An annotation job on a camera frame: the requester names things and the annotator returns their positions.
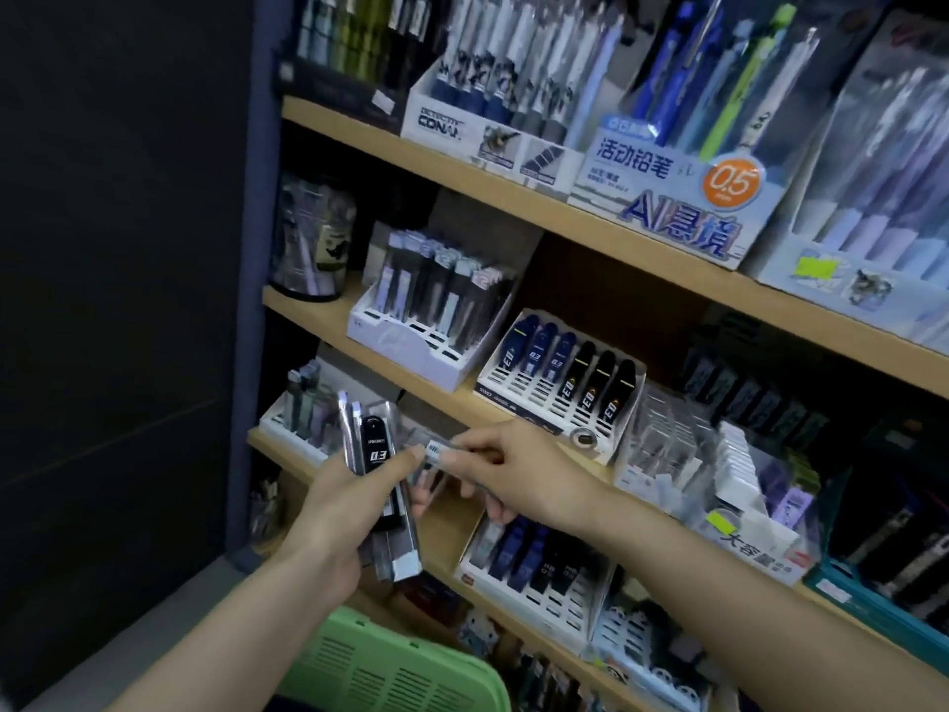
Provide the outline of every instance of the orange circle label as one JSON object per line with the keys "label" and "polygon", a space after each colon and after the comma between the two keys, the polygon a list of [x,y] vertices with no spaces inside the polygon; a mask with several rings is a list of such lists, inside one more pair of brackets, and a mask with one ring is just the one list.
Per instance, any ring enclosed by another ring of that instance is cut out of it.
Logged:
{"label": "orange circle label", "polygon": [[705,199],[719,210],[734,210],[751,202],[761,190],[764,169],[751,157],[716,160],[702,179]]}

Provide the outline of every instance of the hand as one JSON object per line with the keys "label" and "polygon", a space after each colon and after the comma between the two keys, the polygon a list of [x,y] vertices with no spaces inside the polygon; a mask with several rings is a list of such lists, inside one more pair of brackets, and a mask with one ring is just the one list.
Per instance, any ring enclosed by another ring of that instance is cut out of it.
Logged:
{"label": "hand", "polygon": [[277,556],[312,559],[321,565],[321,596],[327,598],[330,610],[356,591],[362,571],[359,546],[382,514],[389,492],[419,467],[423,457],[421,447],[404,450],[362,478],[350,472],[343,453],[317,469]]}
{"label": "hand", "polygon": [[462,480],[464,496],[474,493],[475,484],[490,491],[492,521],[507,523],[521,513],[579,534],[597,512],[604,484],[567,457],[549,432],[528,421],[468,430],[452,442],[469,451],[445,450],[439,466]]}

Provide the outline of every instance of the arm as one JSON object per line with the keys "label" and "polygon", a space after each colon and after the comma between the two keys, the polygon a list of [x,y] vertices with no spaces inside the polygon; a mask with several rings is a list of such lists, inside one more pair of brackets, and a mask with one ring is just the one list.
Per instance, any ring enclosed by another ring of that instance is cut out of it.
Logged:
{"label": "arm", "polygon": [[358,547],[421,451],[355,477],[341,455],[319,469],[272,560],[241,583],[109,712],[257,712],[301,647],[356,590]]}
{"label": "arm", "polygon": [[503,460],[443,453],[463,493],[479,483],[492,517],[515,509],[621,562],[768,712],[944,709],[949,681],[931,667],[587,474],[543,430],[518,419],[455,442]]}

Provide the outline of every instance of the right hand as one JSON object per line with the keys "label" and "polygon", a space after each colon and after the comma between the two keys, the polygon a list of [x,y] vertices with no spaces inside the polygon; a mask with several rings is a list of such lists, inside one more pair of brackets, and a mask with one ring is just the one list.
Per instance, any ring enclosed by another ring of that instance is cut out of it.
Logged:
{"label": "right hand", "polygon": [[492,521],[507,523],[520,513],[578,534],[589,515],[596,514],[596,498],[605,485],[567,457],[540,427],[516,418],[468,430],[452,442],[467,451],[443,451],[439,467],[462,480],[464,496],[480,484],[496,497],[488,497]]}

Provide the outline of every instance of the yellow price sticker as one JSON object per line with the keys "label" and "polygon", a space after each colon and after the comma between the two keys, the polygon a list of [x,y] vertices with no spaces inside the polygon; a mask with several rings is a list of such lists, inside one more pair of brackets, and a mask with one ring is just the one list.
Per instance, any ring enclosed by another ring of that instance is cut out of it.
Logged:
{"label": "yellow price sticker", "polygon": [[794,274],[800,277],[812,277],[815,280],[829,280],[837,272],[840,260],[819,260],[816,257],[801,257],[797,261]]}
{"label": "yellow price sticker", "polygon": [[722,534],[731,534],[738,529],[718,512],[709,513],[705,520]]}

